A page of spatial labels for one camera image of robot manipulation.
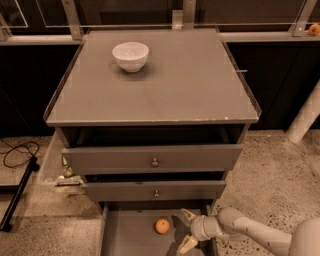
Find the drawer knob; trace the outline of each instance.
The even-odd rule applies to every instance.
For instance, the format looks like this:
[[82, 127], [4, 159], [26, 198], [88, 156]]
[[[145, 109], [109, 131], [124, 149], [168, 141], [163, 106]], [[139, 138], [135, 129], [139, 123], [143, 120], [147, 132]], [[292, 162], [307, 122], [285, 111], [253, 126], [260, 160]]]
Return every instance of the drawer knob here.
[[154, 191], [153, 197], [154, 197], [154, 198], [158, 198], [159, 196], [160, 196], [159, 191], [158, 191], [158, 190]]
[[151, 166], [154, 168], [159, 166], [159, 162], [157, 161], [157, 158], [153, 158], [153, 162], [151, 163]]

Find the closed drawer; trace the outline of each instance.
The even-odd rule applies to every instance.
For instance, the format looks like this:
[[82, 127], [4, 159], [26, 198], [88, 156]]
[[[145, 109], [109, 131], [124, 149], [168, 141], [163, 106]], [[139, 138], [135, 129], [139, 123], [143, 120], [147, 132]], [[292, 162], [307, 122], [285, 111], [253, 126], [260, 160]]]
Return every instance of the closed drawer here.
[[233, 169], [242, 145], [78, 147], [63, 149], [77, 174], [224, 171]]
[[86, 183], [93, 201], [150, 201], [217, 199], [225, 181], [162, 181]]

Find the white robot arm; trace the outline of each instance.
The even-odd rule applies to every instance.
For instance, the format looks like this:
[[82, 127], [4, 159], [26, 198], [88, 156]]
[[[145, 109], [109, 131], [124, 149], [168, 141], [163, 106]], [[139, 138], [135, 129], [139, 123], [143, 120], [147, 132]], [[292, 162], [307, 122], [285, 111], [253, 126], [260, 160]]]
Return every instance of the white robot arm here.
[[256, 222], [234, 208], [224, 208], [217, 216], [196, 216], [182, 209], [190, 221], [191, 236], [186, 236], [178, 248], [183, 255], [199, 241], [220, 238], [243, 240], [247, 236], [276, 256], [320, 255], [320, 218], [302, 222], [293, 235]]

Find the open drawer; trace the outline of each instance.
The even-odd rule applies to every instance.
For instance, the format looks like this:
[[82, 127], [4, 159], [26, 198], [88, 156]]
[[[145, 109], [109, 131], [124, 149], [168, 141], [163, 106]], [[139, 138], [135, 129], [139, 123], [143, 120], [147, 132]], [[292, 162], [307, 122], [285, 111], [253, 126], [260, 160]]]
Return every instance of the open drawer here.
[[[181, 208], [196, 215], [209, 215], [205, 201], [105, 203], [101, 255], [176, 256], [190, 224]], [[168, 233], [158, 234], [154, 225], [160, 218], [170, 223]], [[218, 256], [214, 240], [200, 242], [185, 256]]]
[[76, 147], [62, 151], [77, 174], [229, 171], [240, 144]]

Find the concrete floor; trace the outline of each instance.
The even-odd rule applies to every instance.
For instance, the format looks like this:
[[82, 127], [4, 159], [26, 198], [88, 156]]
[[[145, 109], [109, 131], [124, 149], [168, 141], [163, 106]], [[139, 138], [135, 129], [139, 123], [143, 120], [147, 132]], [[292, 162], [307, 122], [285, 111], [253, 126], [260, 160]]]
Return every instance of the concrete floor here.
[[[49, 146], [50, 137], [5, 139], [15, 145], [27, 140], [41, 145], [38, 162], [46, 164], [31, 177], [11, 232], [0, 232], [0, 255], [96, 255], [101, 213], [81, 188], [54, 186], [65, 170], [61, 159], [45, 153], [48, 148], [59, 152], [61, 145]], [[7, 149], [0, 142], [0, 152]], [[17, 154], [11, 160], [20, 159]], [[23, 171], [24, 167], [8, 169], [1, 164], [0, 184], [18, 183]], [[320, 130], [309, 131], [298, 145], [283, 131], [250, 131], [227, 184], [214, 213], [232, 206], [288, 233], [303, 220], [320, 217]], [[0, 202], [0, 217], [6, 205]], [[217, 242], [221, 256], [271, 255], [249, 239]]]

